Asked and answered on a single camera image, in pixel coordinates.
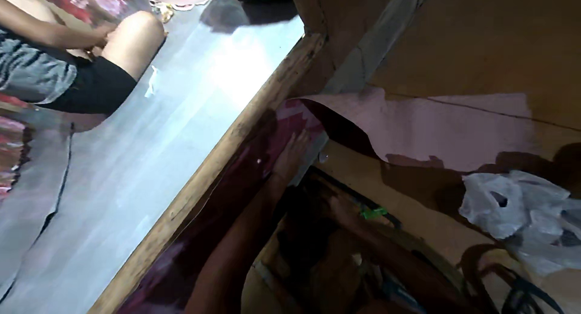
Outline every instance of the wooden plank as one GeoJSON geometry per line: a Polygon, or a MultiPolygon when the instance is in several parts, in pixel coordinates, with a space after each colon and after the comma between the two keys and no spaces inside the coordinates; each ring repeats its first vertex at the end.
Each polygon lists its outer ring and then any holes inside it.
{"type": "Polygon", "coordinates": [[[164,250],[264,111],[269,108],[275,109],[287,98],[291,88],[308,70],[324,43],[323,35],[309,34],[294,46],[157,220],[88,313],[114,313],[118,309],[164,250]]]}

